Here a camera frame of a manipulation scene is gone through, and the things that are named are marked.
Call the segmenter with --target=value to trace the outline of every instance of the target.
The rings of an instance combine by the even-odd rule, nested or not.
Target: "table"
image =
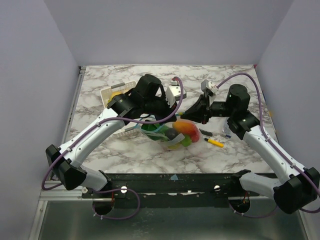
[[[226,77],[246,72],[258,82],[252,65],[101,65],[87,66],[80,94],[76,103],[68,139],[80,133],[103,111],[100,90],[122,82],[138,81],[144,74],[152,74],[166,87],[174,76],[183,81],[187,98],[179,111],[188,109],[201,92],[200,83],[211,80],[216,85]],[[216,101],[224,101],[229,86],[242,84],[251,96],[249,110],[257,117],[258,98],[254,85],[246,76],[237,76],[225,83]],[[276,138],[272,120],[262,97],[263,123],[271,137]],[[165,151],[156,142],[140,134],[138,136],[106,139],[85,160],[84,166],[106,173],[236,173],[248,169],[256,173],[272,172],[260,156],[236,137],[222,135],[226,118],[211,118],[199,128],[214,133],[213,139],[224,143],[223,148],[205,141],[188,148]]]

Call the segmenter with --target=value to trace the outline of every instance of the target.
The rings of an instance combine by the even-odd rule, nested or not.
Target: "screw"
[[[82,192],[83,194],[86,194],[86,193],[88,192],[88,189],[87,189],[86,187],[83,187],[83,188],[81,189],[81,192]]]
[[[215,192],[219,192],[221,190],[219,185],[215,185],[213,189]]]
[[[127,190],[126,190],[127,187],[126,186],[122,186],[121,189],[123,189],[123,190],[121,190],[121,193],[125,194],[127,192]]]

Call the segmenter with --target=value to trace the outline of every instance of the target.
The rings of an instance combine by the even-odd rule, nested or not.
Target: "white basket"
[[[110,97],[113,92],[122,92],[123,94],[134,88],[137,85],[135,81],[130,81],[126,83],[120,83],[113,86],[108,86],[100,90],[100,96],[102,99],[103,107],[106,108],[108,106],[108,102],[110,101]],[[134,128],[136,124],[134,122],[130,122],[128,125],[124,126],[118,131],[115,131],[111,137],[127,137],[134,134],[139,133],[136,128]]]

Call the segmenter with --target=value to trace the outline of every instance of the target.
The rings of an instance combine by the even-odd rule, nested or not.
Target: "white wall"
[[[256,64],[292,0],[44,0],[80,65]]]
[[[318,171],[319,67],[320,2],[295,0],[259,61],[257,76],[281,146]],[[320,214],[313,220],[320,223]]]
[[[0,36],[0,238],[22,240],[79,69],[42,0],[1,0]]]

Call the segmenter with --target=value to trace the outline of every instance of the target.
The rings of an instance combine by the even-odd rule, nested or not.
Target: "pen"
[[[221,142],[218,142],[218,141],[215,141],[215,140],[212,140],[212,139],[209,139],[209,138],[204,138],[204,140],[212,145],[216,145],[220,148],[223,148],[224,147],[224,144],[221,143]]]

